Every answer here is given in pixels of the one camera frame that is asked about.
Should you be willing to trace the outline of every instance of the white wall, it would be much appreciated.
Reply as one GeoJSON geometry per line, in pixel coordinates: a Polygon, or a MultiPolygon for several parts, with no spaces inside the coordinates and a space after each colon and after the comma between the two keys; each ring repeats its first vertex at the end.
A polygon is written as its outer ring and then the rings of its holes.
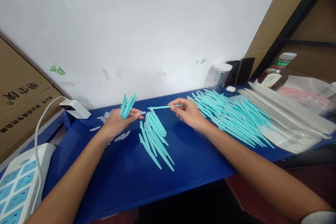
{"type": "Polygon", "coordinates": [[[0,31],[92,109],[121,103],[124,92],[146,99],[204,87],[214,63],[245,55],[271,2],[0,0],[0,31]],[[66,75],[49,71],[55,63],[66,75]]]}

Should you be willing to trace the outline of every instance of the cardboard box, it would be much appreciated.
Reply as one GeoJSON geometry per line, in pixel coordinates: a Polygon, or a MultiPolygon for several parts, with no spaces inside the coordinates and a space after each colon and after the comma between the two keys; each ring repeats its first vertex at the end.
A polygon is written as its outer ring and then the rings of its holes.
{"type": "Polygon", "coordinates": [[[0,64],[0,114],[19,107],[51,87],[51,83],[2,39],[0,64]]]}
{"type": "MultiPolygon", "coordinates": [[[[9,157],[21,144],[35,132],[36,125],[45,108],[61,94],[53,87],[6,112],[0,118],[0,163],[9,157]]],[[[48,109],[41,126],[54,116],[61,107],[62,99],[54,102],[48,109]]]]}
{"type": "Polygon", "coordinates": [[[284,28],[301,0],[273,0],[247,50],[245,57],[255,57],[251,75],[257,69],[265,54],[284,28]]]}

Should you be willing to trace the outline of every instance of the forearm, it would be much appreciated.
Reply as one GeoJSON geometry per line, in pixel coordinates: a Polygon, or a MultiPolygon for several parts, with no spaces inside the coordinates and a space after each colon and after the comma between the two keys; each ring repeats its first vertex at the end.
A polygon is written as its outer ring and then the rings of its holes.
{"type": "Polygon", "coordinates": [[[334,211],[299,180],[209,123],[201,131],[236,170],[293,223],[317,211],[334,211]]]}
{"type": "Polygon", "coordinates": [[[30,223],[73,223],[107,141],[97,133],[63,178],[27,220],[30,223]]]}

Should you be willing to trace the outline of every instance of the black phone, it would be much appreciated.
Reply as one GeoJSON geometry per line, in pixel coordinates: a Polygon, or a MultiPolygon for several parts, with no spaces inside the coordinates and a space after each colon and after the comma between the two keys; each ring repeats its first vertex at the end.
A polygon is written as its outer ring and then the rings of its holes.
{"type": "Polygon", "coordinates": [[[224,86],[234,86],[237,79],[240,61],[228,61],[226,64],[231,65],[232,69],[227,76],[224,86]]]}
{"type": "Polygon", "coordinates": [[[237,75],[236,86],[247,84],[252,71],[255,58],[244,58],[240,61],[240,67],[237,75]]]}

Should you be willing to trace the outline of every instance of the floor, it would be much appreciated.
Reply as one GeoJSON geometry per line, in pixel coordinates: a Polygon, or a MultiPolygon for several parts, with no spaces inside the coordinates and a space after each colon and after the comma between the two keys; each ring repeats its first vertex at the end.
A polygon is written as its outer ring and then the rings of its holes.
{"type": "Polygon", "coordinates": [[[135,224],[258,223],[243,213],[225,180],[139,208],[135,224]]]}

